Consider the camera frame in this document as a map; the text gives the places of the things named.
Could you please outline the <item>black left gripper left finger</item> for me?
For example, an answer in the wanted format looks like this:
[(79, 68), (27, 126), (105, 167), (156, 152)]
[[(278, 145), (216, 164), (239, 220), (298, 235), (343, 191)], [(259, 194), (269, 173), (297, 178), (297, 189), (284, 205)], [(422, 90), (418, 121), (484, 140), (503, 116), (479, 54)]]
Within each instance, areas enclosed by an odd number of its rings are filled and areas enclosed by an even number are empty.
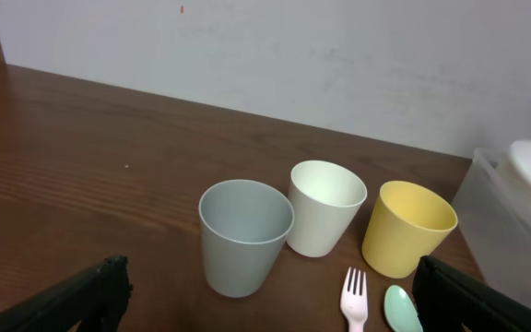
[(0, 332), (118, 329), (132, 296), (124, 255), (105, 258), (0, 312)]

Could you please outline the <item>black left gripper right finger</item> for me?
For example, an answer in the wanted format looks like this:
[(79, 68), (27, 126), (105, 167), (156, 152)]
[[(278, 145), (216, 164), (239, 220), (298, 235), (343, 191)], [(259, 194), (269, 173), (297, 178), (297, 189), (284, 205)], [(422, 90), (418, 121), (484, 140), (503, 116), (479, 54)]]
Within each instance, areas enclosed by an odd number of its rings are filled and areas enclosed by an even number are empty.
[(412, 294), (426, 331), (531, 331), (531, 309), (441, 260), (424, 255)]

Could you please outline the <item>grey plastic cup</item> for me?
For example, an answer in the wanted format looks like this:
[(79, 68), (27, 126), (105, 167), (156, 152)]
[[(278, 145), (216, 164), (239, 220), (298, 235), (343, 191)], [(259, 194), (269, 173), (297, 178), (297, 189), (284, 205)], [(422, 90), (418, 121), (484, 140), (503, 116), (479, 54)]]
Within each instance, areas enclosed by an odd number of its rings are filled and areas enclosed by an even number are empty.
[(198, 212), (208, 285), (230, 298), (255, 293), (293, 226), (289, 200), (267, 184), (234, 179), (209, 187)]

